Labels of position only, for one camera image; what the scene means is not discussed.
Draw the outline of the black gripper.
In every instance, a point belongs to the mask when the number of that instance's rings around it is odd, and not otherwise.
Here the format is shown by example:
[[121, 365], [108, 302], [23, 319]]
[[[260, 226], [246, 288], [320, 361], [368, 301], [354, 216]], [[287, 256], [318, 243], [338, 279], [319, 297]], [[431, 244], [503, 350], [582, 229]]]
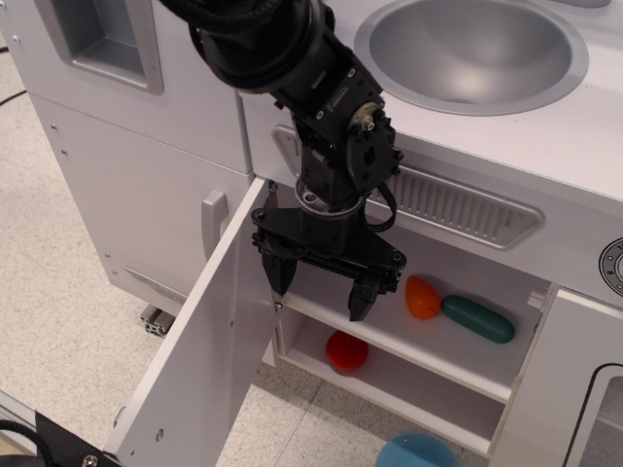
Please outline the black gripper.
[[351, 322], [366, 317], [379, 293], [397, 289], [406, 256], [369, 229], [359, 213], [330, 220], [301, 208], [260, 207], [250, 218], [257, 228], [253, 244], [278, 295], [287, 292], [300, 262], [354, 280], [348, 297]]

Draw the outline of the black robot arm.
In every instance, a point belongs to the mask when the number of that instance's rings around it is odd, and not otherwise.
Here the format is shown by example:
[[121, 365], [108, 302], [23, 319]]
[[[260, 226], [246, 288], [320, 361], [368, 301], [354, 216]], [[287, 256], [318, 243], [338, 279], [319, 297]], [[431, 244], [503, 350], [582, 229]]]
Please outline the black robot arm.
[[382, 89], [336, 36], [320, 1], [170, 1], [192, 43], [226, 85], [266, 93], [289, 110], [301, 143], [297, 206], [255, 210], [253, 242], [271, 288], [283, 296], [300, 263], [352, 280], [352, 321], [396, 290], [405, 256], [387, 243], [391, 220], [368, 222], [368, 196], [396, 204], [388, 180], [402, 153], [385, 114]]

